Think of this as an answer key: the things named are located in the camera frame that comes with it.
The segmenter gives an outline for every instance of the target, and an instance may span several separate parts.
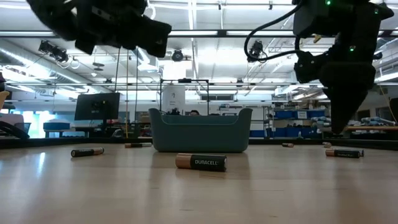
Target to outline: gray plastic bin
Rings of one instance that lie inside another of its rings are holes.
[[[173,116],[149,109],[153,145],[159,152],[243,152],[252,109],[239,116]]]

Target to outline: computer monitor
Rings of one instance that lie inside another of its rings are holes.
[[[75,121],[118,119],[119,101],[120,93],[79,95]]]

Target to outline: ceiling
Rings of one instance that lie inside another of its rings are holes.
[[[398,8],[398,0],[385,1],[388,5]],[[272,10],[268,10],[269,1],[255,1],[255,0],[221,0],[222,10],[218,10],[219,1],[212,0],[197,0],[196,17],[193,17],[193,27],[190,25],[190,14],[188,8],[188,0],[150,0],[150,4],[155,7],[155,20],[166,22],[173,27],[173,30],[190,30],[190,29],[244,29],[252,30],[268,21],[278,18],[293,8],[290,5],[290,0],[273,0]],[[0,30],[48,30],[34,15],[34,13],[27,9],[28,5],[22,0],[0,0]],[[151,10],[146,11],[148,16],[151,16]],[[381,29],[395,29],[398,27],[398,16],[387,19],[382,22]],[[293,17],[288,18],[278,24],[271,26],[268,29],[284,29],[292,30]],[[67,50],[70,57],[74,57],[80,63],[76,69],[74,66],[66,68],[71,73],[82,77],[82,80],[93,83],[103,83],[107,78],[112,78],[113,81],[118,71],[118,82],[126,83],[128,77],[129,83],[135,83],[138,74],[139,82],[150,83],[159,81],[158,72],[143,72],[137,70],[136,57],[128,60],[128,56],[132,53],[122,49],[119,50],[113,47],[98,46],[96,53],[87,55],[75,48],[73,42],[67,42],[62,39],[39,39],[39,38],[6,38],[3,39],[15,45],[16,51],[22,49],[26,50],[36,56],[41,57],[42,53],[38,51],[40,42],[48,40],[51,44],[56,45],[62,49]],[[247,63],[246,56],[243,51],[245,38],[170,38],[167,44],[167,55],[165,58],[159,59],[159,66],[163,67],[173,63],[171,54],[175,49],[181,49],[184,55],[189,56],[186,62],[180,62],[179,67],[186,69],[186,77],[194,78],[192,56],[193,43],[197,46],[197,77],[201,79],[209,79],[211,82],[235,82],[237,78],[244,78],[245,82],[277,82],[277,83],[291,83],[296,82],[293,74],[293,65],[297,60],[295,55],[288,57],[281,57],[275,60],[270,60],[262,65],[258,63]],[[268,55],[277,52],[294,49],[293,38],[253,38],[254,40],[261,40],[265,52]],[[334,39],[324,38],[318,43],[314,44],[313,39],[303,40],[301,49],[309,51],[312,54],[320,54],[326,51],[334,42]],[[383,49],[383,62],[395,58],[395,45],[390,45]],[[54,63],[54,59],[45,55],[41,60],[48,60]],[[102,72],[95,72],[93,69],[93,62],[103,63]],[[56,67],[57,70],[63,70],[61,67]],[[140,87],[143,90],[154,90],[151,87]],[[235,86],[214,87],[217,89],[236,89]],[[273,90],[277,86],[259,86],[253,92],[259,90]],[[118,87],[118,90],[123,90],[124,87]]]

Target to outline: copper battery top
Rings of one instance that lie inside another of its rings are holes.
[[[325,151],[326,156],[335,156],[335,150],[334,149],[327,149]]]
[[[178,153],[175,157],[175,166],[182,169],[191,169],[192,154]]]

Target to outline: table surface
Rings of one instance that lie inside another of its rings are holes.
[[[72,149],[104,147],[71,158]],[[250,146],[226,173],[122,144],[0,150],[1,223],[396,223],[398,152]]]

